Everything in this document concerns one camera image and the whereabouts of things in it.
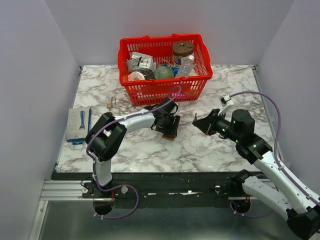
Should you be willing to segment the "large brass padlock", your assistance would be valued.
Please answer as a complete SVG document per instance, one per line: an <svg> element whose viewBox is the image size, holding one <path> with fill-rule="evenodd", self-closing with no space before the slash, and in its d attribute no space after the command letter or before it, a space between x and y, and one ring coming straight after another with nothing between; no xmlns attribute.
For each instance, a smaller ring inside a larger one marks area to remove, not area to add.
<svg viewBox="0 0 320 240"><path fill-rule="evenodd" d="M171 134L163 134L162 136L164 139L169 140L169 141L174 141L175 140L175 136L171 135Z"/></svg>

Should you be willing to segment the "small brass padlock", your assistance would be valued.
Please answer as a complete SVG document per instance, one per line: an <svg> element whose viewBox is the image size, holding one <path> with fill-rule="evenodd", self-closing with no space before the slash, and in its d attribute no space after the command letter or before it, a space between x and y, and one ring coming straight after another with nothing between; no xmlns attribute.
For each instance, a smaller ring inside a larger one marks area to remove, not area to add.
<svg viewBox="0 0 320 240"><path fill-rule="evenodd" d="M112 109L116 105L116 101L117 101L116 97L112 96L109 103L107 103L106 107L108 109Z"/></svg>

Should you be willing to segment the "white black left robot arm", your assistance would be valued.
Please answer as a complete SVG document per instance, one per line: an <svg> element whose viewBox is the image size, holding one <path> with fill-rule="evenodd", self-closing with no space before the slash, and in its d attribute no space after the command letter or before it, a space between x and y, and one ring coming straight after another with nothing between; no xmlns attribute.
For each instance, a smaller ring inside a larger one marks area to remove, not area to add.
<svg viewBox="0 0 320 240"><path fill-rule="evenodd" d="M101 198L111 191L112 158L118 152L126 135L150 128L163 137L174 140L178 135L181 117L177 115L178 105L169 97L156 105L149 105L140 111L123 116L104 113L85 137L86 153L93 160L93 191Z"/></svg>

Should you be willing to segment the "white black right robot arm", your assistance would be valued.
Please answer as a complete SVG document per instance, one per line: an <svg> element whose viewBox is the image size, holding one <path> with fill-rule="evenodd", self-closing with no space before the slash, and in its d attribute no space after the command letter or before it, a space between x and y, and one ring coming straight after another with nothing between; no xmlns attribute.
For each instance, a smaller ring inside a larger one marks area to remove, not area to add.
<svg viewBox="0 0 320 240"><path fill-rule="evenodd" d="M264 184L247 170L238 173L230 183L230 191L241 196L253 196L277 212L291 231L308 240L320 229L320 196L303 184L281 161L277 161L272 147L255 134L255 120L248 110L233 111L231 120L213 109L192 124L204 134L219 134L235 142L238 154L259 169L278 189Z"/></svg>

